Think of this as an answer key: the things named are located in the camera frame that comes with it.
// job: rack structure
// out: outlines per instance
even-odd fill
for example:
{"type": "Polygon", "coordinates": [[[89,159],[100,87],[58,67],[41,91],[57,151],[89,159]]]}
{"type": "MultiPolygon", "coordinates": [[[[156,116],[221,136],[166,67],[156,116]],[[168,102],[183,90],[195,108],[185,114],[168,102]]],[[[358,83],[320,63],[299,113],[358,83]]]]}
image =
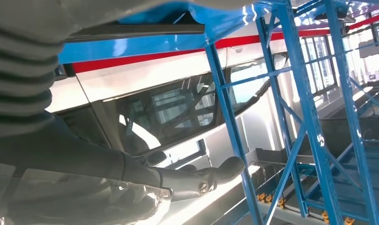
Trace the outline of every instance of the rack structure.
{"type": "MultiPolygon", "coordinates": [[[[372,4],[379,4],[379,0],[362,1],[372,4]]],[[[216,83],[217,95],[221,103],[223,116],[226,121],[233,150],[235,154],[238,157],[241,157],[245,162],[246,158],[243,151],[244,148],[239,136],[235,114],[229,98],[228,88],[241,83],[253,81],[255,79],[267,76],[270,77],[271,89],[275,99],[275,106],[279,117],[279,126],[282,130],[284,147],[287,151],[288,161],[281,175],[281,179],[277,185],[273,200],[268,207],[265,207],[265,204],[259,203],[257,201],[257,194],[255,193],[254,185],[252,183],[250,175],[248,172],[246,172],[247,170],[243,172],[242,183],[245,190],[248,210],[253,219],[253,223],[255,225],[270,224],[274,212],[276,212],[276,210],[280,210],[276,209],[276,207],[278,205],[279,198],[284,190],[285,184],[291,175],[298,200],[299,213],[297,213],[297,215],[293,215],[293,213],[286,213],[285,215],[280,216],[280,219],[286,218],[287,221],[295,221],[297,224],[309,224],[309,219],[311,218],[309,217],[310,213],[308,211],[308,207],[315,207],[327,211],[330,224],[344,224],[344,217],[350,217],[366,221],[372,225],[379,225],[379,206],[376,204],[376,195],[374,193],[375,187],[373,186],[373,171],[370,170],[370,165],[367,163],[368,158],[365,148],[365,143],[379,143],[379,140],[364,140],[360,132],[361,129],[359,124],[359,115],[355,102],[353,100],[351,83],[353,83],[360,90],[363,90],[363,88],[354,80],[351,80],[349,76],[348,63],[345,55],[349,51],[344,50],[341,25],[338,21],[337,10],[334,6],[333,0],[312,0],[299,7],[297,9],[297,12],[304,13],[314,8],[315,6],[320,6],[323,4],[326,7],[335,54],[324,58],[319,58],[317,60],[312,60],[308,63],[313,63],[332,57],[336,57],[337,62],[339,62],[337,65],[340,75],[339,80],[345,102],[346,114],[349,121],[352,144],[343,152],[343,154],[338,159],[334,158],[334,156],[329,152],[325,145],[325,139],[322,133],[316,106],[313,101],[313,95],[310,89],[306,63],[301,50],[298,30],[294,23],[294,17],[295,15],[298,15],[298,13],[295,14],[293,12],[290,0],[262,0],[259,4],[273,4],[275,6],[275,9],[272,11],[269,25],[266,24],[264,17],[258,18],[256,20],[260,42],[268,68],[267,74],[259,75],[257,77],[234,83],[226,83],[220,62],[218,60],[216,46],[214,44],[210,44],[206,47],[207,57],[211,67],[213,79],[216,83]],[[275,23],[275,18],[278,18],[280,22],[275,23]],[[290,68],[284,68],[281,70],[275,70],[272,54],[269,48],[272,29],[278,25],[282,26],[284,39],[291,62],[290,68]],[[279,90],[277,76],[280,73],[287,72],[289,70],[292,70],[293,72],[297,91],[300,96],[303,119],[301,119],[294,113],[292,109],[288,107],[288,105],[284,102],[279,90]],[[297,139],[294,141],[294,143],[290,139],[288,132],[285,110],[293,115],[301,127],[297,135],[297,139]],[[296,164],[296,157],[306,134],[309,138],[310,146],[312,149],[318,182],[315,183],[307,193],[304,193],[300,180],[300,174],[298,172],[296,164]],[[343,159],[347,157],[350,152],[352,152],[352,155],[354,155],[352,158],[352,161],[354,162],[352,165],[354,167],[352,168],[352,171],[349,171],[349,168],[344,168],[341,165],[343,159]],[[362,197],[362,201],[351,202],[350,204],[363,205],[366,210],[365,215],[357,215],[352,212],[347,212],[347,210],[344,209],[344,207],[348,205],[343,204],[341,196],[337,194],[337,182],[335,182],[333,176],[333,174],[337,173],[339,173],[339,175],[344,178],[346,183],[352,185],[357,194],[362,197]],[[321,193],[318,199],[313,196],[315,192],[321,193]]],[[[379,102],[377,100],[375,100],[367,93],[366,96],[370,98],[370,103],[379,107],[379,102]]]]}

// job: glass pane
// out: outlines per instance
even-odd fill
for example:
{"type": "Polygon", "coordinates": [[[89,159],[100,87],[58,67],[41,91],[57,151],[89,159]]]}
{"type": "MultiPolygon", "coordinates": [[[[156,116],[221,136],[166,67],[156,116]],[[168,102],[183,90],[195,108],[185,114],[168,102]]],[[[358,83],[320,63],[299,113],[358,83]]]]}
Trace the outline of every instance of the glass pane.
{"type": "MultiPolygon", "coordinates": [[[[276,69],[286,66],[287,55],[278,53],[273,55],[276,69]]],[[[230,80],[236,82],[250,77],[255,77],[267,73],[267,66],[264,58],[255,60],[250,63],[235,66],[231,69],[230,80]]],[[[230,88],[230,98],[235,112],[246,108],[250,101],[258,99],[266,89],[269,77],[264,77],[247,83],[239,84],[230,88]]]]}
{"type": "Polygon", "coordinates": [[[305,46],[305,40],[301,39],[300,43],[301,43],[302,54],[304,55],[304,60],[305,62],[309,62],[308,52],[306,51],[306,46],[305,46]]]}
{"type": "Polygon", "coordinates": [[[313,77],[312,77],[311,65],[309,65],[309,64],[306,65],[306,71],[308,72],[309,84],[311,85],[311,92],[315,93],[316,87],[315,87],[315,81],[313,80],[313,77]]]}
{"type": "Polygon", "coordinates": [[[72,133],[90,143],[99,144],[108,147],[101,127],[90,106],[57,113],[61,117],[72,133]]]}
{"type": "Polygon", "coordinates": [[[306,43],[308,45],[309,55],[311,57],[311,60],[315,60],[316,59],[316,52],[315,52],[315,47],[313,46],[312,38],[307,38],[306,43]]]}
{"type": "Polygon", "coordinates": [[[132,155],[173,147],[216,124],[211,74],[105,101],[103,106],[117,123],[115,132],[125,151],[132,155]]]}
{"type": "Polygon", "coordinates": [[[318,90],[322,90],[323,89],[323,80],[322,80],[322,77],[320,74],[319,63],[317,63],[317,62],[312,63],[312,68],[313,68],[313,72],[315,74],[316,87],[318,88],[318,90]]]}

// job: bolt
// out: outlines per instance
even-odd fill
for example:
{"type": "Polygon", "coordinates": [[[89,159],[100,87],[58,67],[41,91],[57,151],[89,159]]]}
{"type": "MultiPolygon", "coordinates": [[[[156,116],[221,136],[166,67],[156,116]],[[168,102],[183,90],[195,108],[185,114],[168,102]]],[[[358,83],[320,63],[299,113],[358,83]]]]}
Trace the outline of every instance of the bolt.
{"type": "Polygon", "coordinates": [[[208,182],[206,180],[202,180],[199,183],[198,189],[200,195],[205,195],[208,192],[208,182]]]}

